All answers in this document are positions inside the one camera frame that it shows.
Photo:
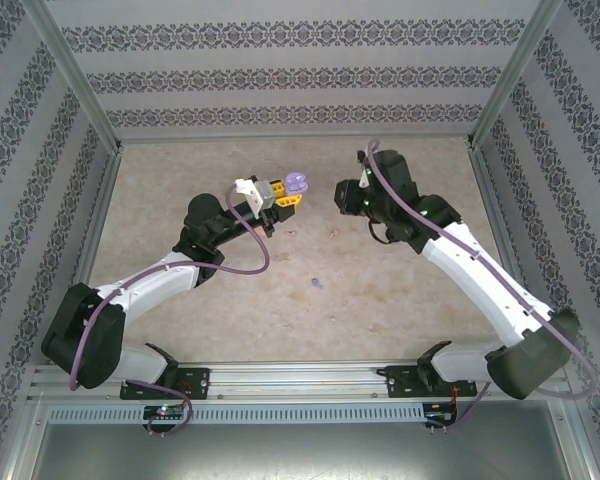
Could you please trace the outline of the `purple earbud charging case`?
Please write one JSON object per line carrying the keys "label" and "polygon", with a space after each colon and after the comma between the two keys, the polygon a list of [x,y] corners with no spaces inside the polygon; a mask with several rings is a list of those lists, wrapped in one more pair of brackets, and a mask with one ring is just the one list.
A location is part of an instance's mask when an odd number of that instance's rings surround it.
{"label": "purple earbud charging case", "polygon": [[309,185],[306,175],[300,172],[291,172],[284,179],[286,196],[302,195],[308,191]]}

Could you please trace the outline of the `grey metal panel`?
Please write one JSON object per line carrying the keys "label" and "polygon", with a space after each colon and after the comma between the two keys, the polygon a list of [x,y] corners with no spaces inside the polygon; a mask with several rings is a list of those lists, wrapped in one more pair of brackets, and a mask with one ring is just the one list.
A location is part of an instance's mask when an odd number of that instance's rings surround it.
{"label": "grey metal panel", "polygon": [[487,401],[449,432],[418,423],[195,424],[164,439],[84,405],[29,408],[7,480],[600,480],[574,409]]}

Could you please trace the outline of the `aluminium side rail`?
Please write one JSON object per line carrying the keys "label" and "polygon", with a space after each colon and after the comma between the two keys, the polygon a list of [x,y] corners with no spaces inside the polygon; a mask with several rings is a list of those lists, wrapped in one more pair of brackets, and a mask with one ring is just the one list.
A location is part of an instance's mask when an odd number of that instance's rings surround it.
{"label": "aluminium side rail", "polygon": [[124,146],[119,145],[108,158],[106,169],[99,184],[98,196],[89,218],[88,230],[83,238],[78,263],[74,270],[73,284],[87,283],[91,277],[123,152]]}
{"label": "aluminium side rail", "polygon": [[472,146],[468,147],[467,153],[485,206],[500,264],[520,285],[524,285],[523,275],[514,255],[513,245],[484,158],[481,152]]}

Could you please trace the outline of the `aluminium frame post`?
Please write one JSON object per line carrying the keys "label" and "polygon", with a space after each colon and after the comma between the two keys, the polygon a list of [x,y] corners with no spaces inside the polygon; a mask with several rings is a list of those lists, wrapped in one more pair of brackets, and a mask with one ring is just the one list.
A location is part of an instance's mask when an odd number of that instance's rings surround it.
{"label": "aluminium frame post", "polygon": [[467,146],[476,150],[489,134],[493,124],[528,65],[540,40],[545,35],[563,0],[539,0],[519,42],[513,50],[495,88],[489,96],[472,132],[467,136]]}
{"label": "aluminium frame post", "polygon": [[90,123],[109,153],[118,151],[121,141],[101,106],[86,74],[76,59],[46,0],[19,0],[56,65],[73,90]]}

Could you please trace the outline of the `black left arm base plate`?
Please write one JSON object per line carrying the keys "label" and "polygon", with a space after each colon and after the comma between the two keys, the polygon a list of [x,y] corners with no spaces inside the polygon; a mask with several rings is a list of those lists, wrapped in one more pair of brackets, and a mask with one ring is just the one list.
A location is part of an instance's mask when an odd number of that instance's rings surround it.
{"label": "black left arm base plate", "polygon": [[155,387],[141,386],[127,380],[122,384],[119,396],[122,400],[181,400],[176,392],[190,400],[206,400],[210,383],[208,368],[169,369],[158,380],[158,385],[168,388],[169,392]]}

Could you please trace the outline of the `aluminium mounting rail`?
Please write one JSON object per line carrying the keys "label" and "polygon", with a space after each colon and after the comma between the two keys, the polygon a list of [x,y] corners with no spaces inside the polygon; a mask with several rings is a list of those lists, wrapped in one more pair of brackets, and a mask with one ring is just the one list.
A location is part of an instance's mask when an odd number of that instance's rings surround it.
{"label": "aluminium mounting rail", "polygon": [[[199,381],[208,403],[344,403],[389,397],[394,384],[377,373],[397,360],[375,362],[246,362],[189,363],[206,368]],[[120,401],[120,380],[107,380],[94,389],[69,388],[68,376],[56,366],[35,369],[26,393],[29,403],[86,404]]]}

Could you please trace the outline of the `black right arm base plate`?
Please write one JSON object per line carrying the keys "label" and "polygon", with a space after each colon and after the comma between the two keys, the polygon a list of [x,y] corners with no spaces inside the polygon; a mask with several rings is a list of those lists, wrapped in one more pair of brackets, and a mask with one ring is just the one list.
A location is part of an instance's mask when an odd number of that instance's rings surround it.
{"label": "black right arm base plate", "polygon": [[478,394],[473,382],[447,382],[434,370],[418,365],[386,366],[375,373],[384,378],[390,398],[474,398]]}

